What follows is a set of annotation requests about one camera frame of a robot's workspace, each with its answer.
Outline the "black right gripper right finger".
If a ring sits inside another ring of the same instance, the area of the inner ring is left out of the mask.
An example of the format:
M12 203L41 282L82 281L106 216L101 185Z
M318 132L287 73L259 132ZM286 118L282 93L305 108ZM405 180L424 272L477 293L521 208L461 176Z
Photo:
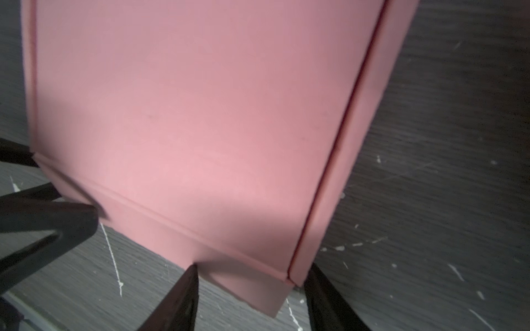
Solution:
M304 282L304 292L312 330L371 330L315 263L312 264Z

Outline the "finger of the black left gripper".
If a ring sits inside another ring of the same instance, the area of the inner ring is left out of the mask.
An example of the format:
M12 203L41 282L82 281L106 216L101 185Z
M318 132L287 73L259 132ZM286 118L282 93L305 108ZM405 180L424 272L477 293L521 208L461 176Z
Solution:
M0 160L3 163L39 167L28 146L4 138L0 139Z
M96 233L98 210L88 204L57 202L60 197L52 183L1 197L2 234L50 232L1 259L2 294Z

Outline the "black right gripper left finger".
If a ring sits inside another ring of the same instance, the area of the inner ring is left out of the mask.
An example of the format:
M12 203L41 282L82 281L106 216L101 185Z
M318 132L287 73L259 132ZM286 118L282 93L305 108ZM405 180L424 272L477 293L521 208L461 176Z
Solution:
M199 275L193 264L138 331L194 331L199 298Z

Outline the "pink cardboard box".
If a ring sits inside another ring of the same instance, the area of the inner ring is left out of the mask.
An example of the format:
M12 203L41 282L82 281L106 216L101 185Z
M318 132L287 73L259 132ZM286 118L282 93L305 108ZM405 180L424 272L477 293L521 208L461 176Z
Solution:
M68 199L271 317L303 284L417 1L22 1Z

